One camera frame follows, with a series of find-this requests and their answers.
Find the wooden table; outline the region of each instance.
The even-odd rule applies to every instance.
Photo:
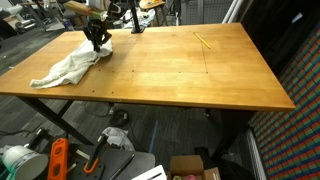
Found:
[[[85,144],[84,136],[37,98],[222,109],[220,157],[255,111],[291,111],[294,104],[239,23],[110,30],[113,54],[78,85],[30,88],[85,39],[66,32],[0,77],[0,94],[20,97]],[[199,34],[207,48],[194,35]]]

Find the floor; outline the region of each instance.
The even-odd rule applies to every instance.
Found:
[[[14,68],[28,56],[63,33],[64,30],[44,32],[36,28],[0,42],[0,75]],[[42,99],[54,111],[66,103],[64,100]],[[129,130],[128,137],[137,151],[151,152],[156,164],[169,168],[173,155],[194,154],[195,147],[216,148],[221,137],[219,126],[204,116],[204,109],[169,106],[116,104],[116,109],[129,112],[129,123],[122,129]],[[96,141],[101,132],[110,126],[109,105],[104,102],[75,101],[63,116],[73,127],[91,141]],[[62,131],[20,99],[0,96],[0,131],[13,132],[20,129],[33,133],[17,136],[32,136],[37,128],[50,129],[51,135]],[[253,172],[244,134],[233,143],[225,159],[234,161]]]

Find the crumpled white towel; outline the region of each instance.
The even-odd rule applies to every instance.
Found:
[[[108,56],[111,52],[110,39],[101,46],[99,53],[93,51],[91,41],[86,40],[65,59],[53,65],[48,76],[41,80],[32,79],[30,86],[42,89],[68,83],[78,84],[91,65],[97,63],[101,57]]]

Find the black metal table leg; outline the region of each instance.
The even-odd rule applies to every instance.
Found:
[[[255,111],[244,110],[221,110],[221,119],[223,122],[223,136],[218,144],[217,149],[213,153],[211,159],[218,161],[221,156],[228,152],[229,147],[238,137],[238,135],[245,130],[249,120],[254,115]]]
[[[33,109],[37,110],[40,114],[46,117],[48,120],[53,122],[55,125],[78,139],[80,142],[86,145],[93,145],[93,143],[84,137],[80,132],[78,132],[74,127],[72,127],[69,123],[67,123],[62,117],[60,117],[57,113],[52,111],[47,105],[41,102],[38,98],[33,97],[18,97],[23,102],[31,106]]]

